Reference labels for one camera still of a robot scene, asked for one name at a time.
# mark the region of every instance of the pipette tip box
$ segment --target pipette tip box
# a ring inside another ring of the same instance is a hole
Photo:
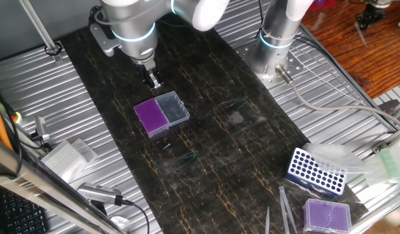
[[[173,125],[188,120],[190,117],[183,102],[175,92],[149,99],[135,105],[133,109],[150,138]]]
[[[310,153],[295,148],[286,178],[327,196],[336,197],[343,194],[347,175],[323,171]]]
[[[304,209],[304,231],[346,234],[351,231],[347,204],[308,199]]]

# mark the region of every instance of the purple pipette tip rack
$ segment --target purple pipette tip rack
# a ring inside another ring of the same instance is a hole
[[[168,129],[168,120],[154,98],[133,107],[149,137]]]
[[[304,208],[305,231],[321,233],[349,233],[351,218],[349,205],[309,199]]]

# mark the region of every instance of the black marble surface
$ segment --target black marble surface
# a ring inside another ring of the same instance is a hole
[[[299,233],[308,198],[348,203],[353,223],[367,211],[348,187],[332,199],[284,179],[293,150],[308,140],[215,31],[157,28],[160,90],[121,51],[106,57],[88,29],[61,42],[165,234],[263,233],[268,206],[271,233],[284,233],[281,185]],[[133,106],[171,91],[191,119],[150,139]]]

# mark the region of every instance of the plastic bag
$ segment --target plastic bag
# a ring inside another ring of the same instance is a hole
[[[371,174],[373,170],[364,164],[351,150],[336,144],[307,143],[302,148],[311,153],[320,169],[335,174]]]

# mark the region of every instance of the metal grating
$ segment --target metal grating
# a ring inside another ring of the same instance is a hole
[[[264,11],[269,2],[263,0]],[[254,41],[259,25],[260,13],[256,0],[232,0],[215,28],[236,49]],[[345,74],[337,72],[323,55],[297,42],[293,47],[296,49],[291,52],[322,77],[317,78],[307,69],[294,76],[297,88],[308,101],[321,106],[355,104],[358,101],[369,103],[362,91],[352,85]],[[64,62],[55,64],[40,48],[0,62],[0,89],[3,96],[23,114],[22,126],[28,132],[34,131],[33,116],[42,115],[46,117],[51,132],[51,144],[63,140],[72,143],[81,138],[99,155],[75,179],[73,187],[91,182],[118,188],[127,199],[145,208],[150,218],[151,233],[162,233],[65,51],[62,57]],[[352,148],[361,159],[368,160],[373,155],[371,146],[388,136],[386,125],[369,112],[317,112],[307,109],[286,84],[275,85],[269,92],[312,142],[343,144]],[[387,101],[393,95],[400,98],[400,90],[393,92],[375,101],[380,104],[380,101]],[[390,194],[400,190],[400,184],[369,188],[363,176],[349,176],[347,182],[370,211],[384,203]],[[132,233],[145,233],[144,217],[133,208],[110,205],[106,210],[109,216],[129,218],[132,221]],[[62,218],[51,213],[47,215],[51,233],[80,232],[78,227]]]
[[[390,100],[398,100],[400,102],[400,85],[374,99],[377,105]]]
[[[64,60],[55,64],[44,48],[39,48],[0,62],[3,97],[22,114],[21,126],[29,133],[35,129],[34,115],[44,116],[52,146],[80,138],[98,154],[71,183],[73,188],[89,182],[119,189],[124,197],[145,210],[151,233],[162,233],[68,55],[65,51],[61,55]],[[146,233],[145,217],[137,208],[114,205],[105,208],[109,216],[129,219],[132,233]],[[50,233],[80,232],[79,227],[53,213],[47,212],[47,217]]]
[[[261,0],[266,12],[271,0]],[[254,41],[261,23],[258,0],[231,0],[215,30],[232,47]]]
[[[270,1],[263,1],[264,9],[269,6]],[[253,48],[259,24],[258,2],[238,0],[230,2],[216,30],[241,54],[244,53],[242,49]],[[308,69],[303,69],[293,77],[298,90],[309,102],[319,106],[356,105],[359,102],[370,105],[373,102],[351,81],[348,74],[338,72],[338,69],[333,68],[324,55],[314,48],[295,41],[290,51],[294,54],[294,59],[299,59],[321,77],[318,78]],[[369,160],[374,155],[370,148],[389,136],[388,124],[370,112],[314,111],[303,106],[285,83],[271,84],[269,92],[311,142],[342,144],[350,147],[362,160]],[[388,101],[391,97],[400,99],[400,89],[396,88],[393,92],[381,96],[381,100]],[[400,184],[371,188],[362,175],[348,176],[347,184],[370,211],[390,199],[390,194],[400,191]]]

